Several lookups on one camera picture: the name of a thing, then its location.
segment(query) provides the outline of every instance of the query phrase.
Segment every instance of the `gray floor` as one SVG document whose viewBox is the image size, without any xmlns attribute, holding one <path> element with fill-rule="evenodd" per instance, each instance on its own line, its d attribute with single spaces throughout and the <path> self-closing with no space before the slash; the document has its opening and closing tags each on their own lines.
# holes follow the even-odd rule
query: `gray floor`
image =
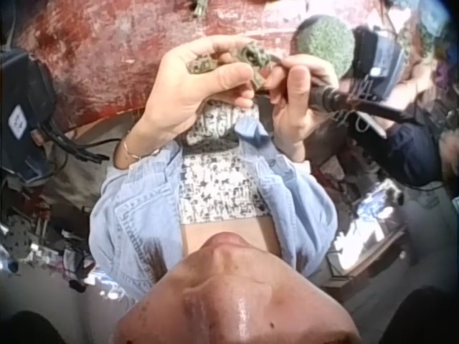
<svg viewBox="0 0 459 344">
<path fill-rule="evenodd" d="M 131 116 L 91 130 L 82 139 L 121 137 L 132 125 Z M 113 145 L 96 150 L 113 151 Z M 50 199 L 68 199 L 78 208 L 92 207 L 97 200 L 106 165 L 95 166 L 70 158 L 67 168 L 48 188 Z M 410 267 L 398 259 L 370 285 L 346 302 L 364 343 L 377 343 L 398 304 L 421 286 L 449 288 L 457 284 L 457 215 L 443 190 L 410 192 L 404 212 L 420 261 Z M 42 269 L 21 267 L 20 277 L 0 275 L 0 310 L 8 317 L 19 310 L 33 310 L 48 318 L 69 344 L 107 343 L 116 321 L 133 304 L 132 300 L 104 300 L 99 286 L 85 294 L 72 291 L 60 276 Z"/>
</svg>

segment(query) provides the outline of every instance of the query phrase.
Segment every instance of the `white label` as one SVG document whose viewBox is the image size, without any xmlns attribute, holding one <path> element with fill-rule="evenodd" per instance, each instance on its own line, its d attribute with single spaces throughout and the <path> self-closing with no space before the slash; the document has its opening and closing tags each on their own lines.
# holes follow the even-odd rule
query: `white label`
<svg viewBox="0 0 459 344">
<path fill-rule="evenodd" d="M 14 136 L 20 140 L 27 128 L 26 116 L 24 116 L 21 106 L 17 105 L 14 108 L 13 112 L 8 118 L 8 125 Z"/>
</svg>

